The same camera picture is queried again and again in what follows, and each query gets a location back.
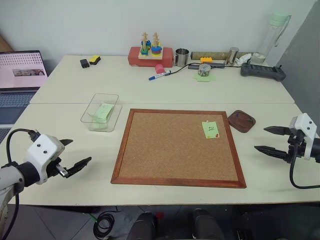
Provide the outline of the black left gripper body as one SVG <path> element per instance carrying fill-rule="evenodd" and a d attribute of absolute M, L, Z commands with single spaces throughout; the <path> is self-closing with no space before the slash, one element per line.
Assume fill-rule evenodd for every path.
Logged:
<path fill-rule="evenodd" d="M 57 157 L 55 160 L 51 161 L 46 167 L 47 178 L 54 177 L 60 174 L 62 177 L 67 177 L 69 175 L 67 169 L 60 165 L 62 159 Z"/>

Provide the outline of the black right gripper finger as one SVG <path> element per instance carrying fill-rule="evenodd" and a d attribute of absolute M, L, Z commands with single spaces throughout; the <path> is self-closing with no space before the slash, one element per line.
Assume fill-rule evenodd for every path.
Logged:
<path fill-rule="evenodd" d="M 254 148 L 259 152 L 268 155 L 270 157 L 282 159 L 287 161 L 288 154 L 285 151 L 277 150 L 274 147 L 264 146 L 264 145 L 255 145 Z"/>
<path fill-rule="evenodd" d="M 291 130 L 289 127 L 284 127 L 284 126 L 268 126 L 264 128 L 265 131 L 275 134 L 275 135 L 291 135 Z"/>

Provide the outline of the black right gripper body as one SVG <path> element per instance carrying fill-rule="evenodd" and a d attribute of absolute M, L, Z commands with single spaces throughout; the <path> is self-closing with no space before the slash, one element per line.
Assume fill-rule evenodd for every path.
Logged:
<path fill-rule="evenodd" d="M 306 143 L 305 134 L 301 130 L 294 130 L 287 128 L 286 134 L 289 135 L 287 140 L 288 146 L 288 156 L 286 157 L 286 162 L 291 163 L 296 157 L 300 158 L 304 156 Z"/>

